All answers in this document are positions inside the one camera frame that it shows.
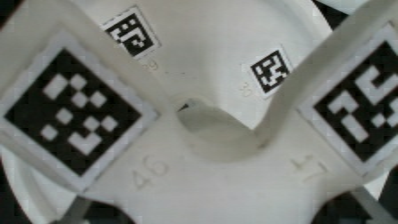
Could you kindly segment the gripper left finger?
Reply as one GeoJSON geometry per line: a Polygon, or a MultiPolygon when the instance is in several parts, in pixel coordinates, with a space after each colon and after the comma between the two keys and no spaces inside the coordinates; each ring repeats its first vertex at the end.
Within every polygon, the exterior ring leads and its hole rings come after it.
{"type": "Polygon", "coordinates": [[[111,204],[77,197],[63,217],[50,224],[128,224],[128,218],[111,204]]]}

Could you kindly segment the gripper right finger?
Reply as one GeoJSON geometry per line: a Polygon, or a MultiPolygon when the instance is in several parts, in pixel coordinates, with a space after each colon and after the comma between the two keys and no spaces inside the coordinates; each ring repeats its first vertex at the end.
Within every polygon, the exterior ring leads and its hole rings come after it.
{"type": "Polygon", "coordinates": [[[398,189],[384,187],[374,198],[365,188],[324,204],[313,224],[398,224],[398,189]]]}

